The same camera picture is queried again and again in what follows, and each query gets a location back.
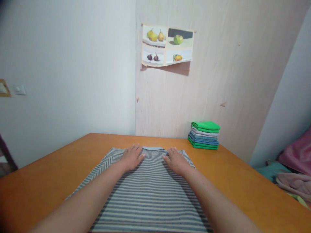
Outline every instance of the blue folded shirt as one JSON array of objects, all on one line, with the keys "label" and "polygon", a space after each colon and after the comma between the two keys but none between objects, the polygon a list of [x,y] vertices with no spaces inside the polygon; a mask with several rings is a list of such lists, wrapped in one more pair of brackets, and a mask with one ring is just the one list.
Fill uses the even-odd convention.
[{"label": "blue folded shirt", "polygon": [[197,143],[202,143],[202,144],[206,144],[206,145],[219,145],[218,141],[211,141],[211,140],[202,140],[202,139],[195,139],[191,134],[189,134],[189,137]]},{"label": "blue folded shirt", "polygon": [[217,141],[217,138],[197,136],[197,135],[195,135],[192,131],[190,131],[189,134],[191,135],[191,137],[193,137],[193,138],[195,138],[195,139],[209,140],[209,141]]}]

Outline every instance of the pink cloth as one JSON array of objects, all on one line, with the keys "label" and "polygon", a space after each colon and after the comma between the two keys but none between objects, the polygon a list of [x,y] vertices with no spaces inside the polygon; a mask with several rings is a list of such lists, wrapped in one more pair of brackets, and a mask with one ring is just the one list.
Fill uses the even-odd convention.
[{"label": "pink cloth", "polygon": [[296,173],[278,173],[277,185],[289,191],[290,193],[299,195],[306,202],[311,202],[311,177]]},{"label": "pink cloth", "polygon": [[311,128],[286,147],[280,155],[279,162],[311,176]]}]

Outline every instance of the folded shirt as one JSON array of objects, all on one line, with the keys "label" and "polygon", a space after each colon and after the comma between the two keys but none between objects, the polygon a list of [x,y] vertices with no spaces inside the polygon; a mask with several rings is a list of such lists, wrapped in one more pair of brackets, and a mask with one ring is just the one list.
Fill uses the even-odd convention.
[{"label": "folded shirt", "polygon": [[216,137],[209,137],[206,135],[201,135],[201,134],[195,134],[193,131],[190,131],[189,134],[195,139],[203,139],[203,140],[209,140],[209,141],[217,141],[217,136]]},{"label": "folded shirt", "polygon": [[204,139],[196,139],[196,138],[194,138],[194,137],[192,137],[192,135],[191,134],[189,134],[188,135],[190,138],[191,138],[191,140],[193,141],[193,142],[197,142],[197,143],[202,143],[202,144],[206,144],[206,145],[219,145],[219,142],[218,141],[211,141],[211,140],[204,140]]},{"label": "folded shirt", "polygon": [[209,130],[220,130],[220,126],[212,121],[204,121],[204,122],[192,122],[193,127],[209,129]]},{"label": "folded shirt", "polygon": [[207,136],[207,137],[216,138],[216,137],[218,137],[218,135],[219,135],[218,133],[207,133],[207,132],[203,132],[203,131],[200,131],[200,130],[196,129],[195,127],[192,127],[192,128],[191,128],[191,131],[192,131],[194,134],[198,135],[198,136]]},{"label": "folded shirt", "polygon": [[203,143],[194,142],[190,137],[188,137],[188,140],[189,140],[189,142],[190,142],[192,145],[195,145],[195,146],[203,146],[203,147],[218,148],[218,145],[206,145],[206,144],[203,144]]},{"label": "folded shirt", "polygon": [[210,146],[197,146],[194,144],[194,142],[188,138],[188,141],[190,142],[190,144],[193,146],[193,148],[199,148],[199,149],[207,149],[207,150],[217,150],[218,148],[216,147],[210,147]]},{"label": "folded shirt", "polygon": [[197,128],[198,130],[202,131],[202,132],[206,132],[206,133],[218,133],[219,130],[212,130],[212,129],[204,129],[204,128],[200,128],[197,126],[197,124],[195,122],[191,123],[192,127]]}]

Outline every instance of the fruit poster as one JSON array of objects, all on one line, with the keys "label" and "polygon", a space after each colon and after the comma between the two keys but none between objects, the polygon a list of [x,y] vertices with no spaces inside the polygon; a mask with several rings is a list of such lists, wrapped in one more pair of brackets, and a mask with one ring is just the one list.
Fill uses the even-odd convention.
[{"label": "fruit poster", "polygon": [[194,31],[143,24],[142,64],[168,66],[192,61]]}]

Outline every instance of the wood grain panel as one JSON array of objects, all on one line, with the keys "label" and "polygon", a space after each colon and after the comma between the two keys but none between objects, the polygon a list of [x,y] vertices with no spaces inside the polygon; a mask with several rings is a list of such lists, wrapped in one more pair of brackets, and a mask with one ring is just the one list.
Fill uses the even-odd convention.
[{"label": "wood grain panel", "polygon": [[[249,162],[308,6],[136,0],[136,135],[186,138],[190,122],[212,120],[220,143]],[[142,67],[142,22],[196,30],[193,61]]]}]

